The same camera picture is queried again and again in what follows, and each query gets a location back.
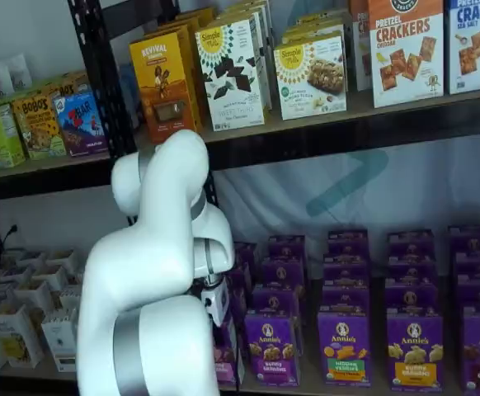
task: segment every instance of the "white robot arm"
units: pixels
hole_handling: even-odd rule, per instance
[[[189,130],[120,158],[112,190],[136,224],[101,239],[87,260],[78,323],[82,395],[218,396],[209,321],[221,324],[233,266],[224,214],[205,199],[205,144]],[[182,295],[195,277],[208,289]]]

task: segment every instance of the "annie's logo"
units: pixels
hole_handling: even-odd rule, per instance
[[[350,336],[350,327],[344,322],[336,325],[336,333],[337,336],[332,336],[332,342],[355,342],[355,337]]]
[[[407,334],[410,338],[402,338],[402,344],[428,344],[429,340],[421,338],[421,326],[418,323],[411,323],[407,326]]]
[[[280,342],[279,337],[273,337],[273,326],[269,323],[262,325],[262,334],[264,337],[260,337],[260,342]]]
[[[418,4],[418,0],[390,0],[390,3],[394,10],[404,13],[411,11]]]

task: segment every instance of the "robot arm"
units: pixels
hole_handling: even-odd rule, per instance
[[[139,219],[100,240],[87,260],[78,324],[81,394],[125,394],[125,389],[138,394],[147,389],[159,396],[195,394],[194,389],[217,394],[207,313],[194,297],[179,296],[195,276],[218,274],[233,265],[228,222],[202,193],[208,171],[205,144],[188,130],[174,134],[149,161],[140,161],[135,153],[114,166],[115,200],[127,215],[139,211]],[[116,323],[123,318],[134,324],[133,335],[118,330]],[[179,389],[179,380],[168,383],[165,370],[181,364],[168,362],[176,353],[158,355],[174,335],[196,352],[191,367],[203,367],[203,372],[193,373],[188,393]],[[126,342],[134,347],[121,348]],[[121,358],[117,352],[136,349],[134,357]],[[165,361],[151,366],[157,358]],[[125,374],[129,365],[132,373],[142,375],[135,379],[134,374]]]

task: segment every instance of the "power cord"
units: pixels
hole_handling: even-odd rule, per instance
[[[9,231],[7,231],[6,236],[2,240],[2,251],[0,252],[0,266],[2,266],[2,255],[3,255],[3,251],[5,250],[5,245],[6,245],[7,238],[9,237],[9,235],[11,235],[12,233],[16,233],[16,232],[18,232],[18,226],[16,224],[14,224],[14,225],[11,226]]]

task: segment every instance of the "chocolate image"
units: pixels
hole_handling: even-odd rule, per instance
[[[237,82],[238,89],[242,91],[251,92],[251,84],[249,83],[249,78],[247,76],[238,76],[235,78]]]
[[[229,69],[227,72],[227,77],[239,77],[242,75],[242,71],[244,70],[243,66],[234,66]]]

